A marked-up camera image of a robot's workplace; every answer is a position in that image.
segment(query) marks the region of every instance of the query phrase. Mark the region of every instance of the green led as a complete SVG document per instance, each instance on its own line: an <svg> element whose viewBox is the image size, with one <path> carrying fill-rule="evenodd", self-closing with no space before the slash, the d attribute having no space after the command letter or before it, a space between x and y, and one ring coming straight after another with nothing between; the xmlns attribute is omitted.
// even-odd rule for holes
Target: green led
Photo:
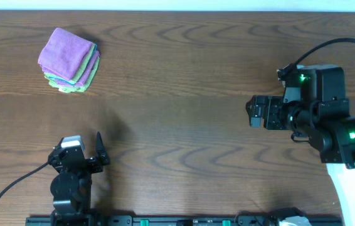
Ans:
<svg viewBox="0 0 355 226"><path fill-rule="evenodd" d="M355 138L355 132L350 132L350 133L349 133L349 137L350 137L351 139L354 139L354 138Z"/></svg>
<svg viewBox="0 0 355 226"><path fill-rule="evenodd" d="M303 82L307 77L304 77L304 75L302 74L302 76L300 77L300 80Z"/></svg>

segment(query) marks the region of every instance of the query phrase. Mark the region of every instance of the wooden tabletop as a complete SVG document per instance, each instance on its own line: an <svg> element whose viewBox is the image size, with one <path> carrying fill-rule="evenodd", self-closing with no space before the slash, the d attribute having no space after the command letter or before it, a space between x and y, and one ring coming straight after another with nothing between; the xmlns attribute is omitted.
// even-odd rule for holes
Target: wooden tabletop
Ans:
<svg viewBox="0 0 355 226"><path fill-rule="evenodd" d="M84 93L48 85L38 55L56 27L98 44ZM0 11L0 191L43 164L65 136L96 131L112 164L93 176L104 213L235 215L298 207L340 215L318 151L289 131L251 128L252 95L282 95L276 69L333 38L355 37L355 14ZM346 72L355 115L355 44L335 44L305 65ZM0 200L0 225L52 209L47 166Z"/></svg>

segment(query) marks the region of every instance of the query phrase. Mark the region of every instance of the green towel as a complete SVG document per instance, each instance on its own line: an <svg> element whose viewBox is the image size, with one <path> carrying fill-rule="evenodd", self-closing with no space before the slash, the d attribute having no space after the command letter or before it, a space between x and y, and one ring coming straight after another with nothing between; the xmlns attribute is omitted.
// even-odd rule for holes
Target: green towel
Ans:
<svg viewBox="0 0 355 226"><path fill-rule="evenodd" d="M100 63L100 57L97 58L97 60L94 63L94 66L91 69L90 75L87 78L87 81L85 82L84 86L82 87L65 87L62 85L58 85L56 82L52 81L49 79L49 85L55 88L59 88L59 91L65 92L65 93L70 93L70 92L84 92L86 89L90 86L92 79L94 78L95 73L97 72L98 69L98 64Z"/></svg>
<svg viewBox="0 0 355 226"><path fill-rule="evenodd" d="M88 52L87 56L84 58L84 60L82 61L82 64L80 65L80 68L77 70L75 76L70 80L70 81L67 81L68 83L74 85L76 84L76 82L80 79L80 77L83 75L83 72L85 70L85 67L87 66L88 62L90 61L91 59L91 56L93 55L95 49L96 49L96 44L93 44L91 46L91 49L90 51ZM52 73L44 73L45 74L45 78L48 79L49 81L52 81L53 78L59 78L60 80L65 80L61 77L58 77Z"/></svg>

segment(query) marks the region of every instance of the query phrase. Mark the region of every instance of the cloth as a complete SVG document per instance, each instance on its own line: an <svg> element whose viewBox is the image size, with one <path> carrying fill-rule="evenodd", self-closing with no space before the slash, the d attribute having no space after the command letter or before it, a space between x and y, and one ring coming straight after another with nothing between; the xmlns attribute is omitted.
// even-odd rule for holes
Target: cloth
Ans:
<svg viewBox="0 0 355 226"><path fill-rule="evenodd" d="M50 73L44 73L45 74L45 78L48 80L52 80L54 82L56 82L58 85L61 86L65 86L65 87L83 87L87 81L87 79L89 78L92 68L95 65L95 62L97 61L97 58L99 57L99 52L95 51L94 54L92 55L90 61L88 62L86 68L84 69L83 75L80 77L80 79L78 79L78 81L73 85L70 83L70 81L64 81L64 80L60 80L58 78L55 78L53 76L53 74Z"/></svg>
<svg viewBox="0 0 355 226"><path fill-rule="evenodd" d="M99 63L100 63L100 57L98 55L97 59L95 60L94 65L89 73L89 76L88 76L85 84L82 87L78 87L78 86L67 87L67 86L59 85L56 82L54 82L53 80L50 80L49 85L52 87L55 87L55 88L59 88L60 92L65 92L65 93L84 92L90 86L91 81L94 78L95 72L97 72Z"/></svg>
<svg viewBox="0 0 355 226"><path fill-rule="evenodd" d="M74 84L82 76L95 48L91 41L57 28L42 49L38 64L44 72Z"/></svg>

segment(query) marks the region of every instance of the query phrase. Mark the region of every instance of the green light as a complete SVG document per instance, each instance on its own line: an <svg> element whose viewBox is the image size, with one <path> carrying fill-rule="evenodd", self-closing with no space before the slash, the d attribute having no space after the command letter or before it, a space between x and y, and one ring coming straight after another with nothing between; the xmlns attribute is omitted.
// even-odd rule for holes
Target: green light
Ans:
<svg viewBox="0 0 355 226"><path fill-rule="evenodd" d="M354 138L355 138L355 132L350 132L350 133L349 133L349 137L350 137L351 139L354 139Z"/></svg>

